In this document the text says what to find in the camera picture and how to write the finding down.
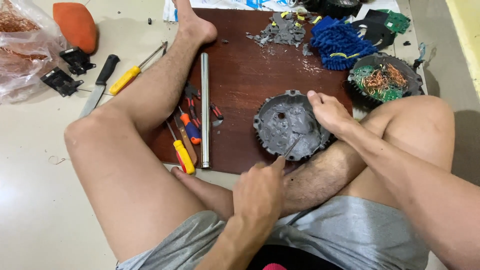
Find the blue microfiber mitt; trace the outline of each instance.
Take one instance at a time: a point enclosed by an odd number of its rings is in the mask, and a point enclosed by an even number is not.
[[[310,44],[318,48],[326,69],[349,69],[358,58],[378,52],[369,40],[359,38],[357,30],[345,20],[327,16],[312,28]]]

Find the pliers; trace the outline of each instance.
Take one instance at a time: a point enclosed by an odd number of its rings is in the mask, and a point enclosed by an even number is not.
[[[200,122],[200,119],[198,119],[197,114],[195,113],[195,102],[193,97],[195,96],[198,100],[201,99],[202,94],[199,89],[195,88],[190,82],[185,83],[185,88],[183,89],[185,91],[185,97],[188,101],[188,110],[190,111],[191,115],[191,122],[198,128],[202,128],[202,123]],[[222,113],[218,109],[218,107],[213,103],[210,102],[210,109],[213,111],[217,119],[219,120],[218,123],[221,123],[224,119]]]

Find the green circuit board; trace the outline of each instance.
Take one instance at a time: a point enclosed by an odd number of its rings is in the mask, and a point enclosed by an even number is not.
[[[370,76],[374,71],[375,71],[375,68],[373,66],[362,66],[353,71],[354,73],[353,80],[357,83],[357,86],[365,94],[369,95],[370,97],[376,100],[380,100],[382,102],[395,100],[403,96],[403,89],[394,84],[389,85],[388,89],[382,92],[368,91],[368,89],[366,89],[361,82],[363,81],[363,79]]]
[[[404,34],[410,26],[410,19],[402,13],[396,13],[391,10],[378,11],[388,13],[388,18],[385,21],[385,26],[396,34]]]

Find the knife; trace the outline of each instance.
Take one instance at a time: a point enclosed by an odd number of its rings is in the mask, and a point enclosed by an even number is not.
[[[185,131],[185,126],[181,122],[180,118],[178,115],[173,114],[173,119],[175,120],[175,124],[177,125],[177,128],[180,130],[180,134],[183,138],[183,143],[185,144],[185,148],[187,148],[188,155],[190,156],[190,159],[192,160],[193,165],[197,165],[197,153],[195,153],[195,149],[193,149],[192,143],[190,142],[190,139],[187,136],[187,132]]]
[[[102,97],[105,87],[107,86],[107,80],[112,75],[118,62],[120,62],[120,58],[115,54],[110,54],[107,57],[107,61],[105,62],[105,65],[103,65],[102,71],[100,71],[100,75],[96,79],[95,88],[92,93],[90,93],[90,96],[78,118],[89,115],[95,109],[98,101]]]

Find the person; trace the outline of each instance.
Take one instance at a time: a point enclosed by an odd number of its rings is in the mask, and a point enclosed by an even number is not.
[[[358,123],[310,91],[318,122],[339,140],[294,172],[283,174],[283,157],[259,163],[233,191],[169,172],[144,139],[174,111],[197,50],[216,38],[188,0],[176,5],[167,54],[65,130],[119,270],[412,270],[425,268],[429,249],[448,268],[480,269],[480,188],[450,173],[454,118],[439,98],[390,101]]]

